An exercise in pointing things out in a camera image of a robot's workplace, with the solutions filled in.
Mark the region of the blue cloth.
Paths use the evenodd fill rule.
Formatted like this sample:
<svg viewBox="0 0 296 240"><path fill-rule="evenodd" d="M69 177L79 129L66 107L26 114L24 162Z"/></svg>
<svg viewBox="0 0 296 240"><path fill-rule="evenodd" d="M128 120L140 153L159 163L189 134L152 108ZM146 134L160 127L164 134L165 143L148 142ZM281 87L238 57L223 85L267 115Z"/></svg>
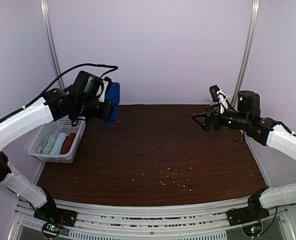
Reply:
<svg viewBox="0 0 296 240"><path fill-rule="evenodd" d="M117 117L117 111L119 108L119 103L120 103L120 83L118 82L113 82L110 89L106 92L105 99L108 101L111 101L112 106L113 106L113 111L105 123L109 126L113 125L114 122L116 121Z"/></svg>

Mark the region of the mint green towel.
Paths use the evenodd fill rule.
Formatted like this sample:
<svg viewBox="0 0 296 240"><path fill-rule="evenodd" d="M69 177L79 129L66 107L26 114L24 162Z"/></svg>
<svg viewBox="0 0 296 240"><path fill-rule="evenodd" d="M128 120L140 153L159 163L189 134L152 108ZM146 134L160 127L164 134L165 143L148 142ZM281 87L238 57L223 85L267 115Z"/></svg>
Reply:
<svg viewBox="0 0 296 240"><path fill-rule="evenodd" d="M57 136L56 135L50 135L49 138L45 141L44 145L39 150L40 154L50 154L52 151L54 144L56 142Z"/></svg>

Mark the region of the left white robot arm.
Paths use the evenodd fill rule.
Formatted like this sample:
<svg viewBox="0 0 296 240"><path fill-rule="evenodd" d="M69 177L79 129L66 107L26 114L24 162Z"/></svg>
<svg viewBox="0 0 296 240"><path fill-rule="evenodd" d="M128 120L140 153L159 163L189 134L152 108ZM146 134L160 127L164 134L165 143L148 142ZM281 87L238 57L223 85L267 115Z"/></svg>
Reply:
<svg viewBox="0 0 296 240"><path fill-rule="evenodd" d="M109 121L114 111L113 103L108 99L112 85L113 81L107 76L80 71L68 89L47 90L32 103L0 120L0 185L27 200L49 222L60 217L52 197L20 173L4 150L30 132L63 117L69 118L73 125L81 119Z"/></svg>

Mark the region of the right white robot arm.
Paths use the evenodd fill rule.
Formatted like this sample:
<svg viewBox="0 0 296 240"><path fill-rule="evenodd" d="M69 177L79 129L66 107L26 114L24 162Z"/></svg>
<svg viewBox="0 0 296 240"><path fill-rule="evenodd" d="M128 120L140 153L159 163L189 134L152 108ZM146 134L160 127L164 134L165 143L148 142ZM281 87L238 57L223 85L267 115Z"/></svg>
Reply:
<svg viewBox="0 0 296 240"><path fill-rule="evenodd" d="M296 205L296 132L282 121L262 117L260 96L253 91L239 91L236 107L217 85L209 91L212 105L192 115L192 120L206 132L241 131L270 184L249 198L244 217L254 221L263 210Z"/></svg>

